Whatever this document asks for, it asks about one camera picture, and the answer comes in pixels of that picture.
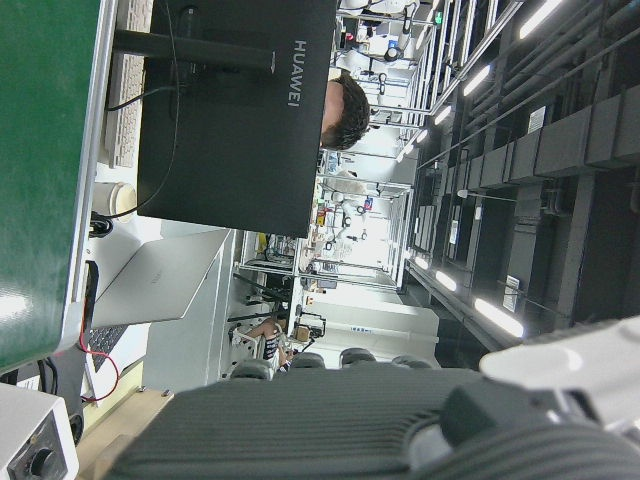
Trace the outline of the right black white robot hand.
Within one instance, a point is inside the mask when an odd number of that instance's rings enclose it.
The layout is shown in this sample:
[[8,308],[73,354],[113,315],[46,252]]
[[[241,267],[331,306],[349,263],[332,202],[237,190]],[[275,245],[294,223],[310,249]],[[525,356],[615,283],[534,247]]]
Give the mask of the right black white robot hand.
[[477,370],[299,356],[178,394],[111,479],[635,479],[639,321],[557,330]]

